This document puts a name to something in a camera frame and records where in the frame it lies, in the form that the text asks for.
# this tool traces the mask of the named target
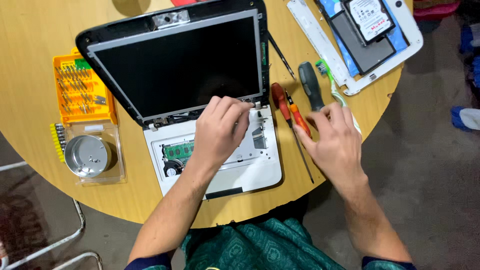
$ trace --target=metal bowl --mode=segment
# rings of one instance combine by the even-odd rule
[[[80,177],[95,177],[106,170],[112,153],[105,140],[98,136],[74,137],[65,147],[65,163]]]

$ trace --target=laptop screen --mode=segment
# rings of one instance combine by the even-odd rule
[[[256,17],[196,26],[90,51],[144,120],[204,108],[212,96],[261,96]]]

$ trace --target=clear plastic case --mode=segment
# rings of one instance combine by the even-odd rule
[[[96,177],[79,177],[77,184],[83,186],[126,183],[126,173],[120,145],[118,127],[110,120],[95,120],[68,123],[65,127],[67,140],[80,135],[101,137],[110,146],[112,153],[110,164]]]

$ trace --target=green circuit board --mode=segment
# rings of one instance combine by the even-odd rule
[[[164,158],[169,160],[178,159],[183,164],[187,163],[193,152],[193,140],[184,143],[177,143],[163,146]]]

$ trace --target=person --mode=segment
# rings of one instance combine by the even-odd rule
[[[195,151],[142,226],[127,270],[171,269],[167,252],[180,245],[185,269],[343,269],[313,246],[307,230],[295,218],[189,231],[210,181],[245,137],[252,107],[235,98],[212,97],[196,122]],[[307,120],[319,132],[317,142],[301,127],[295,125],[294,130],[345,202],[349,235],[364,255],[363,269],[415,269],[369,188],[360,165],[362,138],[350,109],[335,102]]]

